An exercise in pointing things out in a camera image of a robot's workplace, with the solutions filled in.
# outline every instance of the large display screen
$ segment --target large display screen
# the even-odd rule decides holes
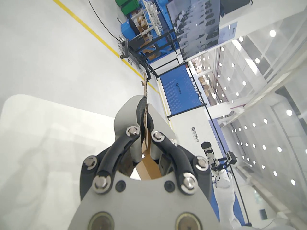
[[[220,0],[173,0],[167,9],[183,60],[218,44]]]

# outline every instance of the white floor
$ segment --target white floor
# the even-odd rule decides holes
[[[87,0],[59,1],[119,53]],[[91,1],[118,36],[114,0]],[[65,230],[82,161],[112,144],[141,78],[52,0],[0,0],[0,64],[0,229]],[[148,102],[165,117],[151,87]]]

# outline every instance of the blue bin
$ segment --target blue bin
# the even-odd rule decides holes
[[[136,37],[135,32],[133,31],[133,29],[130,27],[129,24],[129,20],[127,20],[125,23],[123,23],[120,26],[121,30],[122,30],[122,34],[125,36],[126,39],[131,40],[134,37]]]

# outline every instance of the joyson logo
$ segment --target joyson logo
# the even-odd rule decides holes
[[[195,140],[196,142],[199,142],[199,139],[198,139],[198,136],[197,136],[195,127],[192,127],[192,128],[191,128],[191,131],[192,131],[192,135],[193,135],[193,137],[194,137],[194,140]]]
[[[178,88],[178,90],[179,90],[179,94],[181,94],[181,90],[180,90],[180,87],[179,87],[179,83],[176,83],[176,86],[177,86],[177,88]]]

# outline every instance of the blue poster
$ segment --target blue poster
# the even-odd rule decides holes
[[[220,0],[173,0],[167,9],[183,60],[218,44]]]
[[[172,115],[203,104],[196,83],[190,78],[185,65],[161,75],[160,79]]]

